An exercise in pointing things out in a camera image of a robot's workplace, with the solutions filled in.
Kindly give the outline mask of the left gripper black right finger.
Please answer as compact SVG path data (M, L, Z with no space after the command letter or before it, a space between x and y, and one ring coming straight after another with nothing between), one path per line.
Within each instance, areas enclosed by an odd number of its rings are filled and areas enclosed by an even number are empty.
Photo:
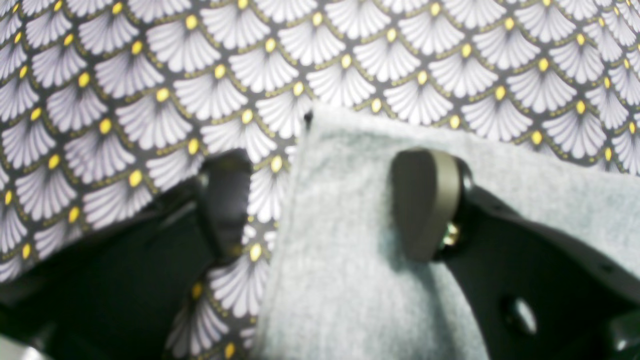
M637 360L639 280L585 242L525 219L435 149L391 160L403 253L453 276L492 360Z

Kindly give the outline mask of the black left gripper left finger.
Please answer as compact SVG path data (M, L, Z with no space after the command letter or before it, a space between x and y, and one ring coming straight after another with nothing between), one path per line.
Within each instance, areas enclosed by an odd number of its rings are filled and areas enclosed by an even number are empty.
M158 360L197 278L232 262L247 223L246 150L205 159L140 213L1 285L3 360Z

